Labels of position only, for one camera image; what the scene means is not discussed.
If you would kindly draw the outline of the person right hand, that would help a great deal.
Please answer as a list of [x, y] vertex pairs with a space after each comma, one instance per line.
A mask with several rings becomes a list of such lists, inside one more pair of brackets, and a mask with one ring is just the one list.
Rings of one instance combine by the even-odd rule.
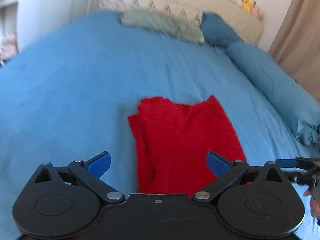
[[307, 190], [303, 194], [304, 197], [311, 196], [310, 198], [310, 213], [313, 218], [319, 218], [320, 217], [320, 206], [319, 202], [315, 200], [314, 196], [312, 195], [312, 192]]

